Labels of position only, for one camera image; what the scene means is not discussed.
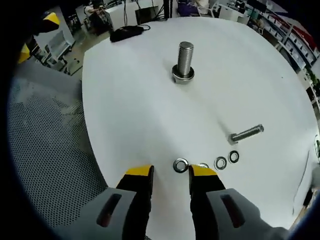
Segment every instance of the white table surface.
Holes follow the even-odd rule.
[[[106,39],[85,53],[85,122],[99,168],[116,187],[128,168],[155,166],[147,236],[194,240],[188,173],[173,161],[207,163],[237,150],[218,175],[274,227],[298,215],[317,162],[319,134],[310,100],[282,55],[244,24],[183,17],[150,22],[140,36]],[[194,44],[188,85],[171,81],[182,41]],[[264,132],[230,145],[227,136],[257,124]]]

